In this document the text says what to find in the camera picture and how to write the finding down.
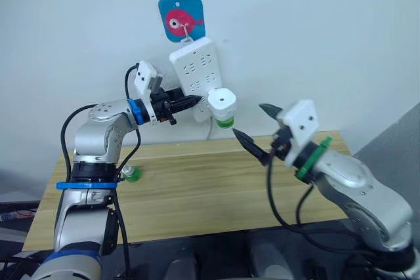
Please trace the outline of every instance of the green ring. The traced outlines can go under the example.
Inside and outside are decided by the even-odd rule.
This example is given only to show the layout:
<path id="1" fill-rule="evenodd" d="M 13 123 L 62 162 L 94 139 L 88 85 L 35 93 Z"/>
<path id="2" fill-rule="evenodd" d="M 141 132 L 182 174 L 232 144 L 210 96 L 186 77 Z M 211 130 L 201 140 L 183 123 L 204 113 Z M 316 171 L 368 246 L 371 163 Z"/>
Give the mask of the green ring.
<path id="1" fill-rule="evenodd" d="M 314 164 L 320 159 L 321 155 L 324 154 L 326 149 L 328 148 L 330 142 L 333 139 L 331 137 L 327 137 L 322 140 L 321 144 L 315 149 L 314 152 L 310 155 L 310 157 L 303 163 L 302 167 L 296 172 L 296 177 L 298 180 L 304 180 L 305 176 L 308 174 L 309 170 L 314 166 Z"/>

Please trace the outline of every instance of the electrical outlet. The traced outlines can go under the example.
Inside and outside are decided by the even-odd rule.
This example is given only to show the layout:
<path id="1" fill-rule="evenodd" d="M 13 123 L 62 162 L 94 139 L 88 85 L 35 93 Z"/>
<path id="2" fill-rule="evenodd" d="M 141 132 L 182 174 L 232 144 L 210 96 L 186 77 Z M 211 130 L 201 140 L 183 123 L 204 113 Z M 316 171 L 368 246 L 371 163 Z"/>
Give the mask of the electrical outlet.
<path id="1" fill-rule="evenodd" d="M 216 46 L 208 37 L 202 37 L 169 55 L 185 95 L 203 96 L 193 107 L 194 119 L 201 123 L 211 117 L 207 102 L 210 90 L 222 87 Z"/>

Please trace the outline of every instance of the small bottle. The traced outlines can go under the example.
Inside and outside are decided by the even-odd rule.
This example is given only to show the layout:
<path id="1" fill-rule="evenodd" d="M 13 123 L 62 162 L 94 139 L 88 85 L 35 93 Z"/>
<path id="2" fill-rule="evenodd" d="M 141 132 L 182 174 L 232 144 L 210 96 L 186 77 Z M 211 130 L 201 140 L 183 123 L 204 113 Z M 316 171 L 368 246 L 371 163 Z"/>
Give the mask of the small bottle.
<path id="1" fill-rule="evenodd" d="M 124 165 L 121 172 L 124 174 L 124 177 L 129 182 L 137 182 L 141 177 L 142 173 L 138 167 L 132 167 L 131 165 Z"/>

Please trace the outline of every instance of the blue strap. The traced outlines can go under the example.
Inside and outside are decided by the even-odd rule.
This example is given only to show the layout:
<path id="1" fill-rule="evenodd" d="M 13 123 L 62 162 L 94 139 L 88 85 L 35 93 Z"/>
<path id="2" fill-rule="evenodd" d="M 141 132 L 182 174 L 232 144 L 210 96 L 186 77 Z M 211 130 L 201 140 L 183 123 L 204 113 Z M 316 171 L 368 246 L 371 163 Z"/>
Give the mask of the blue strap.
<path id="1" fill-rule="evenodd" d="M 144 121 L 142 117 L 142 110 L 137 106 L 136 102 L 133 99 L 129 98 L 127 101 L 129 101 L 130 103 L 131 111 L 136 117 L 137 123 L 139 125 L 143 125 Z"/>
<path id="2" fill-rule="evenodd" d="M 117 188 L 117 183 L 67 183 L 67 182 L 58 182 L 56 184 L 56 189 L 58 190 L 89 190 L 93 189 L 103 189 L 108 190 L 112 188 Z"/>
<path id="3" fill-rule="evenodd" d="M 60 257 L 65 257 L 65 256 L 70 256 L 70 255 L 90 256 L 90 257 L 96 259 L 96 261 L 100 264 L 100 257 L 99 257 L 99 253 L 97 251 L 95 251 L 95 250 L 79 250 L 79 249 L 66 249 L 66 250 L 60 250 L 59 252 L 54 252 L 50 256 L 48 256 L 47 259 L 45 259 L 43 261 L 43 264 L 45 264 L 46 262 L 49 262 L 50 260 L 53 260 L 55 258 L 60 258 Z"/>

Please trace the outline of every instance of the white cap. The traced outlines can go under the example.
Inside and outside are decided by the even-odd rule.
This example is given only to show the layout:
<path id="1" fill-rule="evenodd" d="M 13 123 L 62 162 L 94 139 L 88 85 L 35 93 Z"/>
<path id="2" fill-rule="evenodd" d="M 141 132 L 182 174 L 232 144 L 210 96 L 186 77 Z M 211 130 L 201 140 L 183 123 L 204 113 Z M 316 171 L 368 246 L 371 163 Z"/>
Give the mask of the white cap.
<path id="1" fill-rule="evenodd" d="M 229 89 L 213 89 L 207 98 L 209 108 L 218 121 L 225 121 L 234 116 L 237 105 L 236 95 Z"/>

